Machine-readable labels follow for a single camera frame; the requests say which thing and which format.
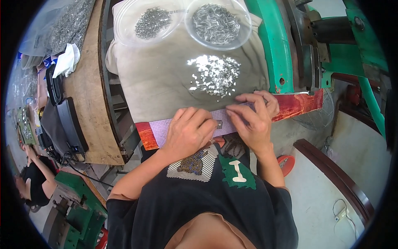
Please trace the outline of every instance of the bare arm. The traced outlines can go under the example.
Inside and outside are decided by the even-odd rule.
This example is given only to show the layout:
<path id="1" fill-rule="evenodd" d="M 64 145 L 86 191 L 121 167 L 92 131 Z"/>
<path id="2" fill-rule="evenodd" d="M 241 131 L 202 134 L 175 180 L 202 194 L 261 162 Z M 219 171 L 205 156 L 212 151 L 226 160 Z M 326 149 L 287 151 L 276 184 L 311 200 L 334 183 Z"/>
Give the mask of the bare arm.
<path id="1" fill-rule="evenodd" d="M 285 179 L 270 141 L 271 118 L 279 113 L 277 99 L 269 92 L 255 91 L 253 94 L 239 95 L 236 100 L 253 102 L 256 110 L 254 112 L 250 107 L 241 105 L 226 107 L 240 137 L 257 157 L 257 175 L 274 187 L 285 187 Z"/>
<path id="2" fill-rule="evenodd" d="M 159 149 L 154 155 L 127 173 L 112 189 L 109 199 L 136 200 L 142 187 L 152 180 L 162 169 L 173 163 L 168 155 Z"/>
<path id="3" fill-rule="evenodd" d="M 262 154 L 256 155 L 257 157 L 257 175 L 269 182 L 274 187 L 284 187 L 285 179 L 281 168 L 279 167 L 278 160 L 273 151 L 273 144 L 271 148 L 265 150 Z"/>
<path id="4" fill-rule="evenodd" d="M 31 159 L 39 170 L 43 173 L 44 177 L 48 182 L 55 184 L 55 175 L 51 172 L 51 170 L 36 156 L 36 152 L 30 145 L 24 145 L 23 150 L 26 152 L 26 155 Z"/>
<path id="5" fill-rule="evenodd" d="M 212 138 L 217 121 L 204 109 L 179 109 L 170 123 L 166 144 L 120 179 L 109 199 L 136 200 L 142 187 L 166 166 L 193 155 Z"/>
<path id="6" fill-rule="evenodd" d="M 43 182 L 43 184 L 41 186 L 43 188 L 43 192 L 46 195 L 46 197 L 48 199 L 50 199 L 54 193 L 54 190 L 57 188 L 57 183 L 55 182 L 55 179 L 54 179 L 55 175 L 36 156 L 36 152 L 33 150 L 33 148 L 30 145 L 24 145 L 23 150 L 26 152 L 26 155 L 29 157 L 29 159 L 36 164 L 36 166 L 39 168 L 39 170 L 43 173 L 44 177 L 46 178 L 46 181 Z"/>

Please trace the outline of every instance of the plastic bag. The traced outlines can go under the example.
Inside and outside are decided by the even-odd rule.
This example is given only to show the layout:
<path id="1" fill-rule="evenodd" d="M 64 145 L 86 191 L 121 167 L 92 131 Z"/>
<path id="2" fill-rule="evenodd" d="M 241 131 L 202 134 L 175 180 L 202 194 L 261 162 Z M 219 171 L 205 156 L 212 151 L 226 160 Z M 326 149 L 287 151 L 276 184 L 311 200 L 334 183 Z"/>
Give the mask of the plastic bag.
<path id="1" fill-rule="evenodd" d="M 83 44 L 95 0 L 47 0 L 37 13 L 19 52 L 47 57 L 65 50 L 67 43 Z"/>
<path id="2" fill-rule="evenodd" d="M 20 54 L 15 59 L 10 75 L 10 84 L 6 99 L 8 109 L 19 108 L 37 103 L 37 69 L 22 69 Z"/>

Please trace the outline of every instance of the white cloth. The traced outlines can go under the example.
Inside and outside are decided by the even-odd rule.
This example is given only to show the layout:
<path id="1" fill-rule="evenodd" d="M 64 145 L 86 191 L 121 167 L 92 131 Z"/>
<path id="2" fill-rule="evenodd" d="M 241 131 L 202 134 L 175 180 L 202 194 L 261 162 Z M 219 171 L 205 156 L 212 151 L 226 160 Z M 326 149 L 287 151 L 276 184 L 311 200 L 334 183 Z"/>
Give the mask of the white cloth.
<path id="1" fill-rule="evenodd" d="M 113 7 L 115 17 L 124 2 Z M 264 49 L 258 36 L 261 18 L 251 15 L 253 32 L 240 48 L 217 51 L 196 42 L 181 23 L 164 41 L 150 47 L 131 48 L 113 40 L 106 54 L 109 72 L 119 76 L 131 117 L 135 123 L 172 118 L 179 108 L 194 106 L 209 111 L 225 108 L 235 96 L 253 90 L 268 90 Z M 202 55 L 231 57 L 240 66 L 235 92 L 220 102 L 217 96 L 189 90 L 192 74 L 198 74 L 187 60 Z"/>
<path id="2" fill-rule="evenodd" d="M 80 60 L 80 51 L 76 44 L 66 44 L 65 53 L 58 56 L 57 64 L 55 65 L 53 78 L 62 74 L 68 77 L 71 72 L 74 72 L 77 62 Z"/>

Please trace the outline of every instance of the wrist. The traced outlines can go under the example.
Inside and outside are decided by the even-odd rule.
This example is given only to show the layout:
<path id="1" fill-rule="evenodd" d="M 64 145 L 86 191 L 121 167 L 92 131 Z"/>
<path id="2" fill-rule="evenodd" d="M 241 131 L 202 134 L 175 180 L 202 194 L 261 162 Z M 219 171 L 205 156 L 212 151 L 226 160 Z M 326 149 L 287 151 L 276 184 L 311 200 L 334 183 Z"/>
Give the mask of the wrist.
<path id="1" fill-rule="evenodd" d="M 173 154 L 164 148 L 158 149 L 153 155 L 155 158 L 163 162 L 164 167 L 178 161 L 173 158 Z"/>
<path id="2" fill-rule="evenodd" d="M 267 146 L 263 146 L 259 149 L 252 149 L 253 153 L 256 155 L 259 160 L 266 160 L 268 158 L 275 157 L 275 153 L 273 151 L 273 143 L 269 143 Z"/>

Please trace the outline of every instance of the black case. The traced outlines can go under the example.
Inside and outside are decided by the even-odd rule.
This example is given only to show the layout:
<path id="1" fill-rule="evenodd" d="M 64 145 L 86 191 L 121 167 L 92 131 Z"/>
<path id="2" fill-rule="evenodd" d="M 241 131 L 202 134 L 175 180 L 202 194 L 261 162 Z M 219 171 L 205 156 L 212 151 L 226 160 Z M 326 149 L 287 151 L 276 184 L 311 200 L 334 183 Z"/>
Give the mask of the black case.
<path id="1" fill-rule="evenodd" d="M 71 151 L 73 153 L 85 153 L 88 150 L 88 145 L 77 119 L 73 99 L 67 97 L 57 105 L 57 109 Z"/>

